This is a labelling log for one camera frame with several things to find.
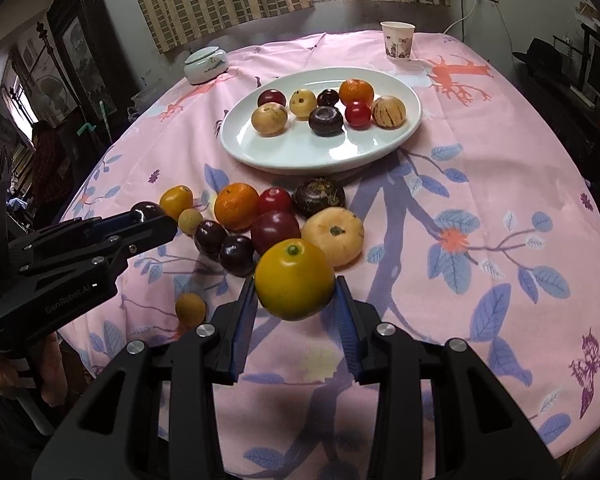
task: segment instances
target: person's hand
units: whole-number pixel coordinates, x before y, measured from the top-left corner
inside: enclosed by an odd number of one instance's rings
[[[43,380],[40,395],[52,408],[64,404],[67,394],[66,376],[62,366],[62,354],[55,333],[46,337],[43,343],[42,360],[38,371]],[[20,384],[18,372],[5,359],[0,358],[0,394],[13,398],[14,389]]]

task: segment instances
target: picture frame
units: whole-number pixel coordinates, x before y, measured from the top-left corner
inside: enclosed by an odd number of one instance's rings
[[[54,0],[46,18],[84,119],[100,126],[98,134],[105,140],[102,101],[117,139],[128,127],[127,108],[133,106],[131,97],[139,89],[104,0]]]

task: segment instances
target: floral tablecloth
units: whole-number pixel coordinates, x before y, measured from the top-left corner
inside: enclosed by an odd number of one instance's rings
[[[177,184],[194,191],[206,218],[230,182],[293,189],[299,179],[253,170],[224,152],[217,137],[227,110],[259,85],[302,70],[391,73],[414,87],[424,118],[397,152],[336,176],[365,221],[364,257],[344,272],[352,294],[416,338],[470,341],[558,456],[600,425],[600,215],[560,142],[493,67],[441,34],[417,34],[413,59],[388,60],[375,31],[233,52],[225,74],[200,86],[182,80],[142,115],[66,218],[158,202]],[[241,285],[181,235],[131,261],[119,294],[62,335],[98,374],[127,341],[177,338],[181,292],[203,295],[212,312]],[[259,311],[245,373],[215,390],[228,471],[320,480],[365,474],[378,391],[352,382],[329,312],[281,322]],[[426,390],[423,402],[432,476]],[[164,415],[160,432],[168,432]]]

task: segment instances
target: oval plate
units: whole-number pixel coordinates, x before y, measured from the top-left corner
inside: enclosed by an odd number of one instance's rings
[[[258,96],[275,88],[286,96],[308,88],[316,96],[327,88],[338,90],[347,79],[371,83],[379,95],[401,99],[407,109],[407,121],[395,130],[383,130],[371,123],[355,130],[345,121],[341,134],[319,137],[307,121],[299,121],[289,112],[285,131],[275,137],[261,136],[251,125],[251,114],[258,107]],[[336,105],[344,116],[344,105]],[[278,174],[330,174],[352,170],[391,153],[413,135],[422,120],[422,104],[409,86],[387,74],[365,68],[321,68],[275,79],[241,99],[227,114],[220,129],[220,141],[233,158],[261,170]]]

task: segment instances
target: window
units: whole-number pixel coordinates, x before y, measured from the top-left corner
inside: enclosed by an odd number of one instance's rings
[[[7,103],[7,107],[9,112],[11,113],[11,117],[16,123],[16,126],[19,127],[23,131],[23,133],[27,136],[27,139],[31,140],[31,125],[33,123],[38,122],[38,118],[35,113],[31,109],[31,105],[29,104],[29,100],[22,89],[22,85],[20,84],[20,79],[16,76],[16,80],[13,83],[13,91],[15,92],[18,101],[22,105],[22,108],[13,102],[11,98]]]

